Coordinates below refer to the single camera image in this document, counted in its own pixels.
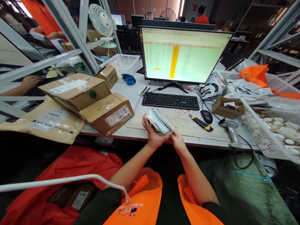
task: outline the keyboard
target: keyboard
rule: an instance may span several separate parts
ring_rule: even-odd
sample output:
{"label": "keyboard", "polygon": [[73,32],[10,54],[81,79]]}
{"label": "keyboard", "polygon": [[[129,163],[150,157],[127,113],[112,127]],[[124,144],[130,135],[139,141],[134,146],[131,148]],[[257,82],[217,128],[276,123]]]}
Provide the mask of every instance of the keyboard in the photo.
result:
{"label": "keyboard", "polygon": [[196,96],[146,93],[142,105],[162,108],[200,110]]}

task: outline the pen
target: pen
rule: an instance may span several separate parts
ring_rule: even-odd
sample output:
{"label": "pen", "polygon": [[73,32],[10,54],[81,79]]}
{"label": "pen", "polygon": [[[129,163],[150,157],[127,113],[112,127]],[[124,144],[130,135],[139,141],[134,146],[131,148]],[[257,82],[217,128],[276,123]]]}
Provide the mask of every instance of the pen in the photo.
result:
{"label": "pen", "polygon": [[142,93],[140,94],[140,96],[145,92],[145,90],[147,90],[148,86],[145,87],[145,89],[142,91]]}
{"label": "pen", "polygon": [[150,88],[148,88],[148,90],[145,91],[145,93],[142,95],[142,97],[150,90]]}
{"label": "pen", "polygon": [[155,89],[154,91],[151,91],[151,92],[149,92],[149,93],[155,92],[155,91],[157,91],[157,90],[159,90],[159,89],[160,89],[160,87],[159,87],[159,88],[157,88],[157,89]]}

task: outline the yellow utility knife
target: yellow utility knife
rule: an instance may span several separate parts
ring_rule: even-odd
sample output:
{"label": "yellow utility knife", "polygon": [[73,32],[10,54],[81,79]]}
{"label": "yellow utility knife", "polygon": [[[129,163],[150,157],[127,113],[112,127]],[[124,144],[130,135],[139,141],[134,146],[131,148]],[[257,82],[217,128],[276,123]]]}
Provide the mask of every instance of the yellow utility knife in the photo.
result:
{"label": "yellow utility knife", "polygon": [[189,117],[196,123],[198,124],[201,128],[203,128],[204,130],[206,130],[207,132],[212,132],[213,128],[208,125],[207,123],[203,122],[202,120],[198,119],[195,116],[192,116],[191,114],[189,115]]}

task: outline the mouse cable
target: mouse cable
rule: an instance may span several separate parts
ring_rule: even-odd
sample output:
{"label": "mouse cable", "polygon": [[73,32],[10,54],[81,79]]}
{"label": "mouse cable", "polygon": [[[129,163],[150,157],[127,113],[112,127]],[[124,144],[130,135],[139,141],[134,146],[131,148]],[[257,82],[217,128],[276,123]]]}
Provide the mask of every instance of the mouse cable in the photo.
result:
{"label": "mouse cable", "polygon": [[64,46],[68,49],[68,51],[70,51],[70,49],[68,48],[68,46],[66,45],[64,39],[59,35],[57,29],[55,28],[55,26],[51,23],[51,21],[49,20],[49,18],[46,16],[46,14],[43,12],[43,10],[40,8],[40,6],[36,3],[36,1],[34,1],[34,3],[37,5],[37,7],[40,9],[40,11],[44,14],[44,16],[47,18],[47,20],[50,22],[50,24],[52,25],[52,27],[54,28],[54,30],[56,31],[57,35],[59,36],[59,38],[62,40]]}
{"label": "mouse cable", "polygon": [[[203,103],[204,103],[204,105],[205,105],[205,107],[218,119],[218,120],[221,120],[219,117],[217,117],[208,107],[207,107],[207,105],[205,104],[205,101],[207,101],[207,99],[206,100],[203,100],[202,99],[202,97],[201,97],[201,95],[197,92],[197,94],[199,95],[199,97],[201,98],[201,100],[202,100],[202,105],[203,105]],[[237,151],[236,151],[236,148],[235,147],[232,147],[232,150],[233,150],[233,155],[234,155],[234,162],[235,162],[235,165],[239,168],[239,169],[246,169],[246,168],[248,168],[252,163],[253,163],[253,161],[254,161],[254,151],[253,151],[253,149],[252,149],[252,146],[249,144],[249,142],[248,141],[246,141],[241,135],[239,135],[239,137],[240,138],[242,138],[248,145],[249,145],[249,147],[250,147],[250,149],[251,149],[251,160],[250,160],[250,163],[247,165],[247,166],[245,166],[245,167],[240,167],[238,164],[237,164]]]}

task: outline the desk fan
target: desk fan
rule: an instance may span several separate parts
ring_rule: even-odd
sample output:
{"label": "desk fan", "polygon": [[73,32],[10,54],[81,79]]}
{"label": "desk fan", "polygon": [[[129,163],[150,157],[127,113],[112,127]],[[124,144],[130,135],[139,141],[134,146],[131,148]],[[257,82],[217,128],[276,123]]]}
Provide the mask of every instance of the desk fan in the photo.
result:
{"label": "desk fan", "polygon": [[112,42],[113,38],[110,37],[113,33],[113,24],[108,17],[106,11],[97,4],[91,4],[88,8],[88,15],[94,28],[103,36],[100,40],[105,41],[101,45],[103,48],[115,48],[117,45]]}

